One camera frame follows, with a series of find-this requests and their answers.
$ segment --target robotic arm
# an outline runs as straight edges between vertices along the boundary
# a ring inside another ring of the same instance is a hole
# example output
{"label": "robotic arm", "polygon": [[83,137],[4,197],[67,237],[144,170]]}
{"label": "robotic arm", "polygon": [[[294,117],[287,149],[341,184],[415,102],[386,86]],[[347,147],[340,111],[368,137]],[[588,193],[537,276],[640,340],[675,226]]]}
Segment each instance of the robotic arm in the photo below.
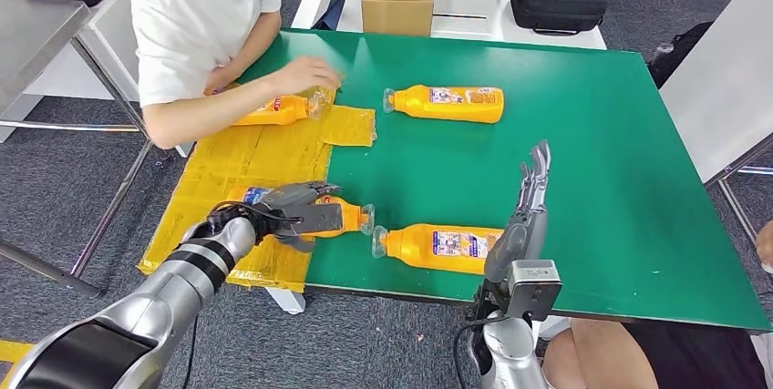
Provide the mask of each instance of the robotic arm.
{"label": "robotic arm", "polygon": [[137,290],[36,345],[17,364],[8,387],[159,387],[196,315],[265,236],[307,249],[299,234],[341,228],[340,205],[314,204],[337,189],[322,181],[290,184],[255,204],[218,204]]}
{"label": "robotic arm", "polygon": [[[469,316],[474,322],[465,326],[473,330],[468,352],[485,389],[548,389],[531,337],[531,321],[547,318],[562,286],[553,261],[539,260],[551,165],[545,140],[532,148],[531,161],[531,168],[521,164],[518,203],[486,257],[484,280]],[[458,363],[457,371],[464,387]]]}
{"label": "robotic arm", "polygon": [[[531,340],[561,289],[552,261],[538,260],[551,156],[544,140],[521,165],[518,203],[491,249],[475,297],[468,344],[485,389],[547,389]],[[11,389],[152,389],[204,304],[236,263],[267,235],[309,251],[303,233],[338,230],[341,206],[314,201],[338,187],[290,184],[257,203],[227,201],[192,227],[183,242],[134,292],[107,309],[51,334],[17,364]],[[456,342],[454,357],[456,359]],[[457,363],[459,380],[461,374]]]}

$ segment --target yellow tape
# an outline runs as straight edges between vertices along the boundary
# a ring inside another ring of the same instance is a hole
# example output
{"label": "yellow tape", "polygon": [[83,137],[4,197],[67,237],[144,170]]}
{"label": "yellow tape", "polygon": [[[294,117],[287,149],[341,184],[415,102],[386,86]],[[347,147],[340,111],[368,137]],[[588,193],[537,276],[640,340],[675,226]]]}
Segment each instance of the yellow tape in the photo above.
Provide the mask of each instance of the yellow tape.
{"label": "yellow tape", "polygon": [[373,146],[376,111],[333,105],[323,121],[323,141],[336,146]]}
{"label": "yellow tape", "polygon": [[[332,103],[335,94],[325,94]],[[325,179],[331,145],[371,145],[374,119],[372,109],[331,105],[323,109],[318,120],[298,120],[286,127],[232,127],[202,139],[185,166],[138,268],[145,274],[156,270],[180,243],[183,233],[201,222],[211,207],[225,200],[236,186],[270,188]],[[311,254],[269,237],[236,264],[226,281],[302,292],[310,260]]]}
{"label": "yellow tape", "polygon": [[0,362],[12,363],[11,370],[5,375],[3,382],[0,383],[0,389],[6,389],[8,387],[8,381],[11,378],[11,374],[14,373],[16,364],[25,356],[25,354],[34,345],[31,343],[19,343],[0,340]]}

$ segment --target gray carpet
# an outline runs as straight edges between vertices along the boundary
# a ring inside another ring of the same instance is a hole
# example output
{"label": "gray carpet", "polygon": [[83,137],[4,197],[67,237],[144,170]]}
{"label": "gray carpet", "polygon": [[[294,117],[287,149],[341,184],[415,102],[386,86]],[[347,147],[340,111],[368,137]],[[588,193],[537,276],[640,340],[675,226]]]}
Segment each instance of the gray carpet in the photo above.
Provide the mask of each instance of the gray carpet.
{"label": "gray carpet", "polygon": [[[729,0],[610,1],[603,25],[608,46],[647,56],[673,34],[715,18]],[[286,25],[299,2],[284,0]],[[124,122],[110,102],[52,97],[30,119]],[[141,144],[133,134],[18,130],[0,145],[0,236],[69,267]],[[34,342],[139,284],[142,276],[134,265],[184,166],[183,159],[162,157],[151,153],[86,270],[88,280],[108,288],[104,297],[86,299],[0,259],[0,302],[6,303],[0,339]],[[773,165],[773,154],[758,164]],[[739,175],[731,182],[758,228],[773,218],[771,179]],[[773,282],[759,269],[751,242],[718,190],[709,193],[773,316]],[[461,308],[350,295],[307,293],[306,298],[307,311],[290,316],[263,290],[224,286],[201,315],[190,387],[455,387],[450,344],[463,322]],[[179,387],[189,341],[187,333],[163,387]],[[0,367],[0,373],[6,369]],[[473,382],[469,363],[467,373]]]}

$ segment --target robot finger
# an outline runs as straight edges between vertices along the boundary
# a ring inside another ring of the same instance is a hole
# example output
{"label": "robot finger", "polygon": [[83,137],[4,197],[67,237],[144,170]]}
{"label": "robot finger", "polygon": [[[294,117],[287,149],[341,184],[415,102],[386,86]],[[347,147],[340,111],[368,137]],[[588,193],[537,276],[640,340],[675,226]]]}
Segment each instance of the robot finger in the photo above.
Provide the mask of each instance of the robot finger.
{"label": "robot finger", "polygon": [[306,241],[298,236],[276,236],[276,239],[295,250],[300,252],[311,252],[314,250],[314,240]]}

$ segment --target green tabletop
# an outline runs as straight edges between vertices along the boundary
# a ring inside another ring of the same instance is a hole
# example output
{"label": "green tabletop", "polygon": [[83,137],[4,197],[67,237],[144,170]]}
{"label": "green tabletop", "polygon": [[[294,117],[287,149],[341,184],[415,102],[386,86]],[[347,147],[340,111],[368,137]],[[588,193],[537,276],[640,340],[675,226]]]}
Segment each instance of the green tabletop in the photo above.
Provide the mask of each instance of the green tabletop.
{"label": "green tabletop", "polygon": [[[334,148],[329,180],[376,223],[503,227],[518,165],[551,146],[543,258],[558,312],[769,330],[709,197],[638,54],[442,38],[284,31],[245,73],[298,55],[345,73],[336,103],[377,109],[372,148]],[[385,87],[493,86],[495,125],[385,114]],[[307,284],[469,301],[481,277],[374,259],[360,233],[318,240]]]}

